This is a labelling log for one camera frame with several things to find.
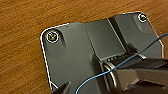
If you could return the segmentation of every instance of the blue wire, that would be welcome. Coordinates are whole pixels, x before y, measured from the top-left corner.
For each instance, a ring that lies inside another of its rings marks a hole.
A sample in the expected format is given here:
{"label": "blue wire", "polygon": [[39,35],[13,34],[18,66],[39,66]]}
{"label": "blue wire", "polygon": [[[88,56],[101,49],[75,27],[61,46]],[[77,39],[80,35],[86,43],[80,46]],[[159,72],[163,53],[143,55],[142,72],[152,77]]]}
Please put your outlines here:
{"label": "blue wire", "polygon": [[124,60],[123,62],[121,62],[121,63],[118,64],[117,66],[115,66],[113,69],[111,69],[111,70],[109,70],[109,71],[106,71],[106,72],[103,72],[103,73],[101,73],[101,74],[98,74],[98,75],[96,75],[96,76],[93,76],[93,77],[91,77],[91,78],[88,78],[87,80],[85,80],[85,81],[77,88],[75,94],[78,94],[79,89],[80,89],[85,83],[87,83],[88,81],[90,81],[90,80],[92,80],[92,79],[94,79],[94,78],[97,78],[97,77],[99,77],[99,76],[102,76],[102,75],[104,75],[104,74],[107,74],[107,73],[113,71],[114,69],[118,68],[119,66],[121,66],[122,64],[124,64],[125,62],[127,62],[128,60],[130,60],[130,59],[134,58],[135,56],[137,56],[138,54],[141,54],[141,53],[143,53],[144,51],[146,51],[146,50],[147,50],[149,47],[151,47],[154,43],[156,43],[157,41],[159,41],[160,39],[162,39],[162,38],[165,37],[165,36],[168,36],[168,32],[165,33],[165,34],[163,34],[163,35],[161,35],[161,36],[158,37],[157,39],[155,39],[155,40],[154,40],[152,43],[150,43],[145,49],[143,49],[143,50],[140,51],[139,53],[136,53],[136,54],[130,56],[129,58],[127,58],[126,60]]}

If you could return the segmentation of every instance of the wooden surface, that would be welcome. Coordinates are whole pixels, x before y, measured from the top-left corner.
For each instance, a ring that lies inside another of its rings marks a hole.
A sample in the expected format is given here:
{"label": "wooden surface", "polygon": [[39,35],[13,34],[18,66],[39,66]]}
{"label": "wooden surface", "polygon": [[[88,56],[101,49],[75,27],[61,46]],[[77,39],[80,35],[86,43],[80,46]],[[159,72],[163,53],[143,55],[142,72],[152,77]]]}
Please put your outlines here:
{"label": "wooden surface", "polygon": [[168,0],[0,0],[0,93],[51,93],[40,44],[44,29],[133,11],[146,13],[158,35],[168,32]]}

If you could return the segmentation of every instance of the mounting hole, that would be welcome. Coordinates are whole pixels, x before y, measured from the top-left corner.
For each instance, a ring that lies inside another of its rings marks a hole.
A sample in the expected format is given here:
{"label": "mounting hole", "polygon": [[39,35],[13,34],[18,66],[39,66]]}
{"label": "mounting hole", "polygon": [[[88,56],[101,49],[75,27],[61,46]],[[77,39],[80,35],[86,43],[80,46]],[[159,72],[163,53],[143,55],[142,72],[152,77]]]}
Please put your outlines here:
{"label": "mounting hole", "polygon": [[48,41],[48,42],[50,42],[50,43],[55,43],[55,42],[58,41],[58,33],[57,33],[56,31],[54,31],[54,30],[49,31],[49,32],[47,33],[46,38],[47,38],[47,41]]}

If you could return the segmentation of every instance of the screw head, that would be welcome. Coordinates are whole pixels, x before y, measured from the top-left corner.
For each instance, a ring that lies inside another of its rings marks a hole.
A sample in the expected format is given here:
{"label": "screw head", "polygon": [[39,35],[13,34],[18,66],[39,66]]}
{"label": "screw head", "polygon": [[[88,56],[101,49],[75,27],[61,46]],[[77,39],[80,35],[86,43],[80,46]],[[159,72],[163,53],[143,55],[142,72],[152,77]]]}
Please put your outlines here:
{"label": "screw head", "polygon": [[55,31],[49,31],[47,33],[47,40],[50,43],[55,43],[58,41],[58,33]]}
{"label": "screw head", "polygon": [[138,18],[141,22],[145,22],[147,20],[147,16],[145,14],[139,14]]}

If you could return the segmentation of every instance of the wood grain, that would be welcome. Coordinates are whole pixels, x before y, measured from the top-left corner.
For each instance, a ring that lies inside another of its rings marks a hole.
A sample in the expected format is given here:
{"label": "wood grain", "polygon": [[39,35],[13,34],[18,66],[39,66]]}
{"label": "wood grain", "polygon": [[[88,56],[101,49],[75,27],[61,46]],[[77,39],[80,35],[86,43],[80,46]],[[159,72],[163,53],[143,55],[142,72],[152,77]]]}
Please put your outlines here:
{"label": "wood grain", "polygon": [[134,11],[146,13],[158,35],[168,32],[168,0],[0,0],[0,93],[51,93],[40,44],[44,29]]}

